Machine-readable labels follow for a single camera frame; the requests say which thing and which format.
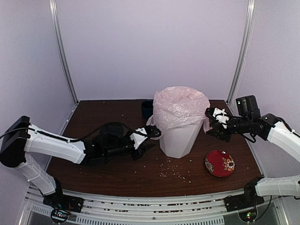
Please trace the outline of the aluminium corner post left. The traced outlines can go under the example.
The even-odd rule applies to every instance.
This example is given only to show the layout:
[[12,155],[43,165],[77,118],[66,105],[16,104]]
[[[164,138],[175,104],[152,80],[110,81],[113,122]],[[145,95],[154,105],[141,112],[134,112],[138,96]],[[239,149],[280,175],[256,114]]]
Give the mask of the aluminium corner post left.
[[67,57],[64,49],[64,44],[63,44],[63,39],[61,35],[61,30],[60,30],[60,22],[59,22],[59,15],[58,15],[58,10],[57,10],[57,1],[56,0],[49,0],[49,6],[50,6],[50,13],[52,17],[52,22],[54,26],[54,32],[56,36],[56,41],[58,45],[58,50],[59,50],[59,57],[63,69],[64,76],[67,81],[67,86],[69,88],[72,100],[75,105],[79,103],[77,94],[75,92],[74,84],[71,78],[71,74],[69,71],[69,66],[67,62]]

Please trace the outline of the aluminium corner post right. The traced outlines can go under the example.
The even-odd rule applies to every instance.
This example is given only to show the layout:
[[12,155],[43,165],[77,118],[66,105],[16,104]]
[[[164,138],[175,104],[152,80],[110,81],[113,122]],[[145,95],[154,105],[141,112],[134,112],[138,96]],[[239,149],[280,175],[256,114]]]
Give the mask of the aluminium corner post right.
[[241,46],[240,46],[240,52],[239,52],[236,68],[234,71],[232,84],[231,84],[228,98],[226,101],[229,106],[233,106],[234,99],[236,98],[236,95],[237,95],[237,92],[239,89],[239,85],[241,82],[242,73],[243,73],[244,66],[245,66],[246,54],[247,54],[247,51],[248,51],[248,48],[250,45],[250,41],[251,41],[251,35],[252,35],[253,24],[254,24],[254,19],[255,19],[256,3],[257,3],[256,0],[248,1],[247,13],[246,13],[245,24],[244,24],[244,31],[243,31],[243,36],[242,36],[242,41],[241,41]]

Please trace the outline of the red floral plate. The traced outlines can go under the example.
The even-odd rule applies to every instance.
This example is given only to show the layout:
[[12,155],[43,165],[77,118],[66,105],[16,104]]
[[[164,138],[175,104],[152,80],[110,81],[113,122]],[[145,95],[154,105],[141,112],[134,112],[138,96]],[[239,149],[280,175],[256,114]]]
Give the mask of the red floral plate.
[[223,150],[213,150],[209,152],[204,162],[208,172],[216,177],[228,177],[235,170],[233,157]]

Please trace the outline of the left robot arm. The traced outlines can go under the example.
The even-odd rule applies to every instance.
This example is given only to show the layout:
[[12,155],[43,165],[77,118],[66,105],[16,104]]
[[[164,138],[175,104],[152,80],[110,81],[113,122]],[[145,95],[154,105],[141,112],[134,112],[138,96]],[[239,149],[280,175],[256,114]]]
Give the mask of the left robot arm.
[[32,153],[41,153],[68,160],[74,164],[94,166],[130,155],[136,161],[154,147],[143,143],[161,136],[156,126],[132,129],[121,122],[108,122],[84,137],[73,139],[49,133],[21,116],[0,136],[0,162],[14,168],[34,184],[43,197],[43,203],[53,208],[59,218],[71,212],[81,212],[83,199],[63,194],[61,182],[47,174],[33,159]]

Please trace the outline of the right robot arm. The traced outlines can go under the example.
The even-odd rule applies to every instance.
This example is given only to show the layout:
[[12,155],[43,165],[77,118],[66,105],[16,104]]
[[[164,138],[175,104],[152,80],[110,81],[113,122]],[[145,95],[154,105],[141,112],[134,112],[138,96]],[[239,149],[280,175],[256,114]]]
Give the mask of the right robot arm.
[[250,174],[241,194],[234,191],[224,198],[226,211],[254,208],[270,197],[300,199],[300,135],[280,116],[260,112],[255,96],[235,99],[234,115],[223,107],[205,111],[204,133],[218,143],[246,141],[259,168]]

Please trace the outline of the aluminium front rail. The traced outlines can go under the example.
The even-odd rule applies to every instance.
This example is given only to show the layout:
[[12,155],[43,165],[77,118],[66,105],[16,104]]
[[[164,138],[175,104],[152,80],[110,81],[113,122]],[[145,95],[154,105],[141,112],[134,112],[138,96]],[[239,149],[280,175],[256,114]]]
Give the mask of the aluminium front rail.
[[[63,225],[248,225],[240,216],[255,209],[227,211],[224,198],[242,194],[242,189],[177,197],[118,197],[69,190],[64,193],[84,201],[81,212],[72,212]],[[249,225],[288,225],[280,200],[273,197],[265,214]],[[38,189],[30,185],[17,225],[55,225],[49,218],[51,211],[43,204]]]

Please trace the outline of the white faceted trash bin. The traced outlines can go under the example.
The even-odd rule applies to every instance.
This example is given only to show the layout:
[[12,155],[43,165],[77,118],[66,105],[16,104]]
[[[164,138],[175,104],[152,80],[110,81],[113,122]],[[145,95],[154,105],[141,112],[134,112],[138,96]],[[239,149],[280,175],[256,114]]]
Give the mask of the white faceted trash bin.
[[190,153],[199,131],[203,125],[190,124],[174,127],[166,131],[159,139],[159,145],[164,154],[172,158],[182,158]]

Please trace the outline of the translucent pink plastic bag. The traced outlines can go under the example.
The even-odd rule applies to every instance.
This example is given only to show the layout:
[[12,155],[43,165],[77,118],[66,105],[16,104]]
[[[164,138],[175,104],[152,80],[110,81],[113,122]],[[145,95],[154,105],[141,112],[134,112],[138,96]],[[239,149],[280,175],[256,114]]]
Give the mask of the translucent pink plastic bag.
[[201,123],[209,107],[209,99],[194,88],[168,87],[155,93],[153,115],[146,125],[156,126],[164,135],[172,128]]

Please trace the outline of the aluminium corner post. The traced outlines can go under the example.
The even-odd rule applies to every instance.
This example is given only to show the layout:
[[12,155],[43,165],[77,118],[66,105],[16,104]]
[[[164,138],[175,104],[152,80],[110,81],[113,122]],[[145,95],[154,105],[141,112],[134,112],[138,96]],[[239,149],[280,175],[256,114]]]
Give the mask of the aluminium corner post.
[[248,1],[247,13],[246,13],[245,24],[244,24],[244,31],[243,31],[243,36],[242,36],[242,41],[241,41],[241,46],[240,46],[240,52],[239,52],[236,68],[234,71],[232,84],[231,84],[228,98],[226,101],[229,106],[233,106],[234,99],[236,98],[236,95],[237,95],[237,92],[239,89],[239,85],[241,82],[242,73],[243,73],[244,66],[245,66],[246,54],[247,54],[247,51],[248,51],[248,48],[250,45],[250,41],[251,41],[251,35],[252,35],[253,24],[254,24],[254,19],[255,19],[256,3],[257,3],[256,0]]
[[72,100],[75,105],[79,103],[77,94],[75,92],[74,84],[71,78],[71,74],[69,71],[69,66],[67,62],[67,57],[64,49],[64,44],[63,44],[63,39],[61,35],[61,30],[60,30],[60,22],[59,22],[59,15],[58,15],[58,10],[57,10],[57,1],[56,0],[49,0],[49,6],[50,6],[50,13],[52,17],[52,22],[54,26],[54,32],[56,36],[56,41],[58,45],[58,50],[59,50],[59,57],[63,69],[64,76],[67,81],[67,86],[69,88]]

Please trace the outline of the left base circuit board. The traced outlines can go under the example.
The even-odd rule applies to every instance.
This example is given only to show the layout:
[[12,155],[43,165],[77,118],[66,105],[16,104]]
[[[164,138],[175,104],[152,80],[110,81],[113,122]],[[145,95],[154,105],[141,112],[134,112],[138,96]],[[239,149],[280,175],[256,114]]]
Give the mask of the left base circuit board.
[[70,213],[65,210],[53,209],[50,218],[55,223],[64,223],[68,220]]

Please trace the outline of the dark blue enamel mug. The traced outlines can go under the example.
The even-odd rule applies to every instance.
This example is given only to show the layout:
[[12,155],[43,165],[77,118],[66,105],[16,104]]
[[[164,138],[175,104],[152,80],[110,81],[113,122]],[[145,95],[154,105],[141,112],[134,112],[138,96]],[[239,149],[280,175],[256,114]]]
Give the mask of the dark blue enamel mug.
[[153,115],[153,100],[145,100],[141,103],[142,117],[148,119]]

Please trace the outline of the right base circuit board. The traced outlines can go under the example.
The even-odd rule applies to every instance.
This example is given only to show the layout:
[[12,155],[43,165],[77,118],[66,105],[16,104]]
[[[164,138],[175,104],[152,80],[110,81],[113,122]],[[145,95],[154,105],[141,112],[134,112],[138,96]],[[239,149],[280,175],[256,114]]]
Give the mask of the right base circuit board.
[[250,223],[256,220],[257,215],[258,215],[257,209],[251,209],[251,210],[239,212],[239,218],[246,223],[247,222]]

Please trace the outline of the base circuit board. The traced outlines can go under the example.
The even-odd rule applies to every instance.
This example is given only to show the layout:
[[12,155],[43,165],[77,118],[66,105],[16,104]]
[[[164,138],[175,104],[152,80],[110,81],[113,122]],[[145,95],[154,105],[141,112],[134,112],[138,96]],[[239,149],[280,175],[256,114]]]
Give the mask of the base circuit board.
[[239,212],[239,218],[246,223],[247,222],[250,223],[256,220],[257,215],[258,215],[257,209],[251,209],[251,210]]
[[64,223],[68,220],[70,213],[65,210],[53,209],[50,218],[55,223]]

